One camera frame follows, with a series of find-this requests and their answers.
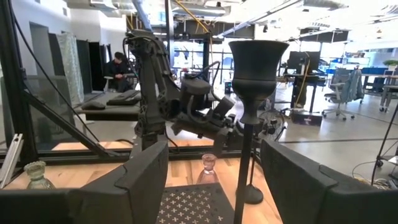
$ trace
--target white curtain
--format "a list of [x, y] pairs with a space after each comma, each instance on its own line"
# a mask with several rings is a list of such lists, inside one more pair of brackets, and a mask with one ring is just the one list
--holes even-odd
[[63, 69], [68, 81], [70, 99], [73, 105], [84, 101], [83, 80], [77, 52], [76, 37], [70, 33], [57, 35], [61, 49]]

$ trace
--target robotic arm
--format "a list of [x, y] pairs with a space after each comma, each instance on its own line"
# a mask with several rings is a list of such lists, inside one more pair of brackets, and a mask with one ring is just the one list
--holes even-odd
[[184, 77], [181, 87], [177, 86], [172, 79], [165, 46], [151, 32], [129, 32], [124, 44], [129, 45], [129, 50], [136, 57], [141, 86], [141, 109], [135, 127], [141, 139], [141, 150], [155, 144], [159, 138], [167, 137], [166, 121], [173, 123], [174, 134], [185, 130], [197, 134], [199, 138], [214, 140], [213, 153], [216, 156], [221, 154], [225, 145], [229, 149], [239, 149], [243, 129], [234, 123], [233, 114], [226, 116], [234, 106], [233, 100], [224, 96], [215, 109], [209, 109], [207, 114], [199, 112], [210, 108], [212, 99], [217, 99], [211, 93], [208, 82], [197, 76]]

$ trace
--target glass jar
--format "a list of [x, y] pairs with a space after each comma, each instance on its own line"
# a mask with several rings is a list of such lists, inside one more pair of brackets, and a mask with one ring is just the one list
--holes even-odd
[[201, 159], [205, 168], [200, 173], [197, 184], [217, 183], [218, 177], [214, 170], [217, 157], [213, 154], [204, 154]]
[[45, 162], [31, 162], [24, 170], [30, 178], [27, 189], [55, 189], [53, 183], [44, 177]]

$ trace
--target wooden tabletop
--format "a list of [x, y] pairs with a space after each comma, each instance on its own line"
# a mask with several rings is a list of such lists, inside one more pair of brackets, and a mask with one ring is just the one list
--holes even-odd
[[[192, 139], [192, 140], [173, 140], [180, 147], [187, 146], [212, 146], [213, 140], [210, 139]], [[127, 142], [119, 142], [119, 141], [105, 141], [100, 142], [105, 149], [131, 149], [131, 145]], [[173, 147], [174, 144], [169, 142], [169, 146]], [[69, 151], [69, 150], [87, 150], [87, 147], [82, 145], [80, 142], [66, 142], [60, 143], [55, 146], [53, 151]]]
[[[196, 146], [210, 144], [210, 140], [176, 140], [179, 146]], [[128, 146], [124, 142], [102, 142], [101, 145], [109, 149], [120, 146]], [[80, 143], [62, 143], [54, 150], [84, 150]], [[229, 202], [234, 207], [236, 196], [236, 186], [239, 174], [239, 159], [219, 159], [215, 165], [220, 184], [228, 197]], [[70, 166], [48, 166], [45, 168], [45, 177], [48, 178], [56, 188], [79, 188], [87, 183], [107, 174], [121, 164], [90, 164], [90, 165], [70, 165]], [[166, 187], [181, 185], [194, 185], [200, 172], [203, 170], [203, 164], [200, 160], [190, 161], [172, 161], [169, 162]], [[24, 172], [14, 181], [12, 181], [5, 190], [26, 189], [29, 178]], [[264, 173], [261, 167], [256, 164], [254, 169], [253, 185], [258, 187], [264, 194], [264, 201], [259, 205], [245, 205], [243, 224], [268, 223], [282, 224], [275, 202], [272, 199]]]

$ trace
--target person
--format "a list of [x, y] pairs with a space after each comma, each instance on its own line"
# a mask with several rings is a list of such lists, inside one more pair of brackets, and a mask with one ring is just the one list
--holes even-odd
[[126, 74], [129, 72], [129, 65], [121, 52], [114, 54], [114, 59], [106, 64], [106, 76], [113, 77], [109, 83], [111, 88], [115, 88], [119, 93], [124, 93], [131, 89]]

